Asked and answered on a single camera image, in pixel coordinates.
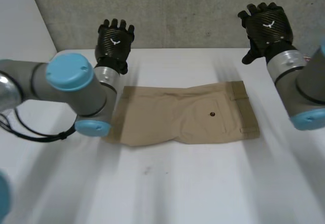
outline black cable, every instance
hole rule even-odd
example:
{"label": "black cable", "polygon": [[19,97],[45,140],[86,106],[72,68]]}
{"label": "black cable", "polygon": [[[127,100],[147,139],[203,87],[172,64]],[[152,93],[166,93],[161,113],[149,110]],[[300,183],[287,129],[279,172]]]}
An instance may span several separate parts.
{"label": "black cable", "polygon": [[11,127],[10,121],[8,120],[8,118],[4,115],[4,114],[0,114],[0,116],[5,120],[5,122],[3,122],[2,120],[0,120],[0,127],[4,130],[6,130],[7,132],[17,136],[18,138],[22,138],[22,139],[26,139],[26,140],[30,140],[30,141],[35,141],[35,142],[40,142],[40,143],[50,143],[53,141],[57,141],[57,140],[63,140],[66,139],[68,136],[70,136],[71,134],[73,134],[76,130],[75,130],[75,126],[74,124],[65,132],[59,133],[57,135],[47,135],[47,134],[41,134],[36,132],[35,130],[32,130],[31,128],[29,128],[19,117],[18,111],[15,109],[15,115],[17,117],[18,122],[27,130],[29,130],[30,132],[40,135],[40,136],[44,136],[42,138],[36,138],[36,137],[31,137],[25,134],[22,134],[20,132],[17,132],[16,130],[14,130]]}
{"label": "black cable", "polygon": [[55,137],[56,135],[51,135],[51,134],[42,134],[42,133],[39,133],[33,129],[31,129],[30,127],[28,127],[20,118],[19,116],[19,113],[18,113],[18,110],[17,108],[14,109],[14,112],[15,112],[15,116],[17,118],[17,120],[19,121],[19,123],[24,127],[26,128],[28,131],[32,132],[33,134],[37,134],[37,135],[40,135],[40,136],[44,136],[44,137]]}

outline white logo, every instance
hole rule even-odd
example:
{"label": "white logo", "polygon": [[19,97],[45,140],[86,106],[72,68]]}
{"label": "white logo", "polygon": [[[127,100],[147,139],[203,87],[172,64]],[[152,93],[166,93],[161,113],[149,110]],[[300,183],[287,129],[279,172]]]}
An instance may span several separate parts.
{"label": "white logo", "polygon": [[269,27],[272,28],[273,24],[275,23],[275,21],[273,21],[271,24],[263,24],[264,27]]}
{"label": "white logo", "polygon": [[117,41],[117,42],[115,42],[115,41],[112,40],[112,39],[111,39],[111,41],[112,41],[112,43],[113,43],[114,45],[121,43],[121,41]]}

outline khaki pants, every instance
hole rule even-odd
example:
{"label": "khaki pants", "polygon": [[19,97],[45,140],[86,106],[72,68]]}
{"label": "khaki pants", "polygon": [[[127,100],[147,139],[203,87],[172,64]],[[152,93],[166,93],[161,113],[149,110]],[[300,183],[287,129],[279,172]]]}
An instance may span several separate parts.
{"label": "khaki pants", "polygon": [[192,88],[126,86],[109,142],[130,146],[176,140],[215,144],[259,137],[242,81]]}

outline gray concrete wall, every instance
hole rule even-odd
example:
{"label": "gray concrete wall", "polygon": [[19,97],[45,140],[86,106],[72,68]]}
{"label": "gray concrete wall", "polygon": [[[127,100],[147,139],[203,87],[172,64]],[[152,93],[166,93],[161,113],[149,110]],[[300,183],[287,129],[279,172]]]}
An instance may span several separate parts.
{"label": "gray concrete wall", "polygon": [[105,19],[136,27],[134,48],[248,47],[237,13],[247,4],[284,7],[294,44],[311,55],[325,31],[325,0],[36,0],[58,51],[94,48]]}

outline gray robot arm segment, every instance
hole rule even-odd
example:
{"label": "gray robot arm segment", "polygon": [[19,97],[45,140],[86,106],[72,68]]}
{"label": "gray robot arm segment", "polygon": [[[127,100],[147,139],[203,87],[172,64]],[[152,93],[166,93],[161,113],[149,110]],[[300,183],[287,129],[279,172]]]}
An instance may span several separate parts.
{"label": "gray robot arm segment", "polygon": [[106,67],[94,70],[80,54],[63,54],[51,63],[2,60],[0,110],[15,108],[26,100],[64,102],[78,115],[77,131],[105,136],[110,129],[119,74]]}

